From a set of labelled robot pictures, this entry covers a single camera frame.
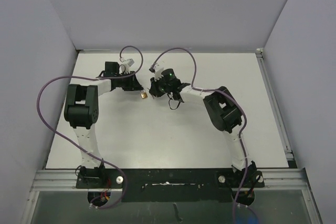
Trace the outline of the long-shackle brass padlock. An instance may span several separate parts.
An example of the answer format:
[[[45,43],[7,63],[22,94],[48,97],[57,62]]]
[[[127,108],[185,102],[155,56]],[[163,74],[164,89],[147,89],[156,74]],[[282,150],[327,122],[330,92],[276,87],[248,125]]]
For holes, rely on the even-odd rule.
[[[148,97],[147,92],[145,90],[141,90],[140,95],[142,99],[146,99]]]

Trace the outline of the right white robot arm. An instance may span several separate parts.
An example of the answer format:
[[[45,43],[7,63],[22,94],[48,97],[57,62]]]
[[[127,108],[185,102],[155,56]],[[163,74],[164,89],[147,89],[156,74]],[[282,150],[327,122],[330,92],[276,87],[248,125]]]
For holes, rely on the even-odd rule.
[[[232,167],[237,169],[234,173],[234,182],[241,187],[251,183],[253,175],[246,169],[251,165],[243,139],[243,129],[246,127],[245,115],[237,102],[222,86],[214,90],[193,88],[190,83],[181,82],[172,68],[150,68],[154,76],[150,79],[151,96],[160,98],[167,95],[170,100],[182,103],[194,103],[205,108],[208,117],[215,129],[223,132],[230,151]]]

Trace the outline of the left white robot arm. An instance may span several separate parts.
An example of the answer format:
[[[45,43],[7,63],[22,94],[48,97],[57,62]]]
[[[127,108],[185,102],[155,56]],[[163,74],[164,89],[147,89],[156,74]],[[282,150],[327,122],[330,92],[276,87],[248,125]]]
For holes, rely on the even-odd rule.
[[[133,64],[133,59],[122,60],[121,63],[107,61],[99,80],[91,81],[86,86],[68,86],[64,117],[73,128],[79,146],[84,149],[81,154],[79,179],[96,188],[104,186],[108,181],[95,133],[95,123],[99,117],[99,97],[116,88],[123,91],[143,91],[135,72],[130,69]]]

